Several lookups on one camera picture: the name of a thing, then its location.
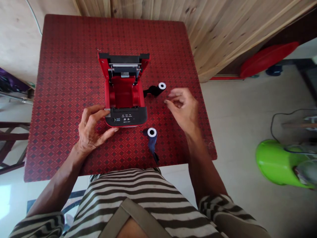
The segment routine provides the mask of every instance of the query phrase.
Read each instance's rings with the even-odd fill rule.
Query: person's left hand
[[[78,152],[83,155],[88,155],[119,130],[119,128],[112,127],[101,135],[96,132],[97,122],[110,113],[110,111],[105,111],[104,109],[105,106],[102,105],[94,105],[84,109],[82,120],[78,127],[79,141],[76,144]]]

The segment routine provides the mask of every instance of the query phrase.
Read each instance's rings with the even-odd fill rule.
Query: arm
[[[66,161],[35,201],[26,215],[27,217],[62,210],[72,192],[86,157],[118,130],[118,128],[110,128],[102,135],[96,133],[96,123],[109,114],[109,111],[105,111],[104,108],[101,105],[94,105],[84,109],[78,128],[79,141],[74,145]]]
[[[185,132],[189,147],[189,174],[196,202],[207,195],[228,195],[206,148],[198,123],[198,102],[187,88],[175,88],[169,94],[172,100],[164,103]]]

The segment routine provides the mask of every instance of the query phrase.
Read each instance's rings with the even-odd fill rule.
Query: white wall
[[[46,14],[77,15],[72,0],[29,0],[43,28]],[[0,1],[0,67],[36,82],[41,35],[25,0]]]

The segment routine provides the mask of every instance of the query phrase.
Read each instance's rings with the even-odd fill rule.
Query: purple bag
[[[7,93],[25,92],[28,89],[30,87],[27,84],[0,68],[0,91]]]

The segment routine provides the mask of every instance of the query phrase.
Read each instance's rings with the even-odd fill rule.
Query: chair
[[[3,167],[3,169],[0,169],[0,175],[5,174],[7,172],[19,169],[21,167],[24,167],[24,158],[26,155],[26,148],[24,152],[21,154],[19,160],[14,165],[7,165],[3,163],[4,159],[8,155],[8,153],[11,151],[14,143],[17,140],[27,140],[29,137],[29,133],[21,133],[21,134],[15,134],[11,133],[14,128],[21,127],[27,131],[30,130],[30,123],[26,122],[0,122],[0,128],[8,128],[5,132],[0,132],[0,167]]]

